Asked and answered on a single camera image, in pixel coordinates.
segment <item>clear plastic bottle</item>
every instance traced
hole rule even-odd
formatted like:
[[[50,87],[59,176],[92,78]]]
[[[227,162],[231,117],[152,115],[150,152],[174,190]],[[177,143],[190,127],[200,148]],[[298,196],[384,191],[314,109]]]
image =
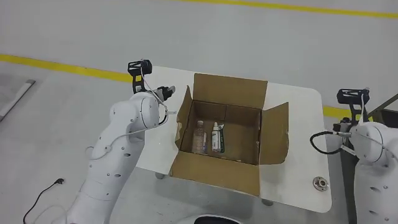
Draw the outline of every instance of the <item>clear plastic bottle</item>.
[[[197,126],[193,131],[192,152],[206,154],[206,133],[203,129],[202,120],[198,120]]]

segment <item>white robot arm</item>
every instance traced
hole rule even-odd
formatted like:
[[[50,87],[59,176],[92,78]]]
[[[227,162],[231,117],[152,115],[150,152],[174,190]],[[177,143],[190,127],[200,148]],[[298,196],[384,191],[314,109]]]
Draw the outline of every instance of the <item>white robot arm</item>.
[[[398,129],[366,122],[349,139],[359,162],[354,196],[357,223],[398,223]]]
[[[156,128],[167,120],[166,109],[165,119],[159,124],[159,104],[170,97],[175,88],[162,87],[146,91],[142,71],[150,66],[151,72],[152,65],[148,60],[135,65],[138,67],[134,67],[133,72],[129,70],[134,73],[135,94],[129,100],[111,107],[111,123],[92,147],[88,175],[67,213],[68,224],[109,223],[119,194],[144,148],[145,131]]]
[[[339,91],[337,98],[339,103],[350,105],[351,119],[345,118],[335,124],[333,132],[314,134],[310,142],[323,154],[344,150],[359,158],[353,182],[358,224],[398,223],[398,129],[367,122],[365,104],[369,100],[369,90],[344,89]],[[361,105],[361,110],[354,109],[353,105]],[[356,121],[357,114],[361,114],[359,121]],[[345,142],[335,151],[321,151],[312,139],[323,134],[339,135]],[[354,150],[345,146],[347,141]]]

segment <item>cardboard box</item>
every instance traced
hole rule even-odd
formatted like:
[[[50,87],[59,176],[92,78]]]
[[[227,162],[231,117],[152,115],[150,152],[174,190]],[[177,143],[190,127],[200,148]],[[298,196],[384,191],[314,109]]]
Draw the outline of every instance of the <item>cardboard box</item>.
[[[267,82],[196,73],[177,115],[178,154],[170,175],[260,194],[259,165],[281,164],[289,148],[289,104],[263,111]],[[193,130],[204,121],[207,155],[192,153]],[[211,150],[214,122],[224,124],[224,153]]]

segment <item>table leg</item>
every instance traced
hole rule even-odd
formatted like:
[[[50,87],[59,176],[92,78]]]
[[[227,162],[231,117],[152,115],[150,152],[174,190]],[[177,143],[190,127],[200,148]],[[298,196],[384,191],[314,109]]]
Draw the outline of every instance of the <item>table leg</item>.
[[[158,179],[163,179],[164,178],[164,174],[161,174],[161,173],[158,173],[158,172],[155,172],[155,176],[156,176],[156,178],[158,178]]]
[[[268,207],[270,207],[274,204],[273,201],[266,200],[266,199],[261,199],[261,202],[262,202],[262,204],[264,204],[265,206],[268,206]]]

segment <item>bolt hole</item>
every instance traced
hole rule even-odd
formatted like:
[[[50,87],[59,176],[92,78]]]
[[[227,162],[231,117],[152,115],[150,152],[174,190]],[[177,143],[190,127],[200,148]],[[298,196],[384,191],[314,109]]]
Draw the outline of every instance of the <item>bolt hole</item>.
[[[375,191],[375,192],[377,192],[377,193],[380,193],[380,192],[381,192],[378,188],[375,188],[375,187],[371,187],[371,190],[373,190],[373,191]]]

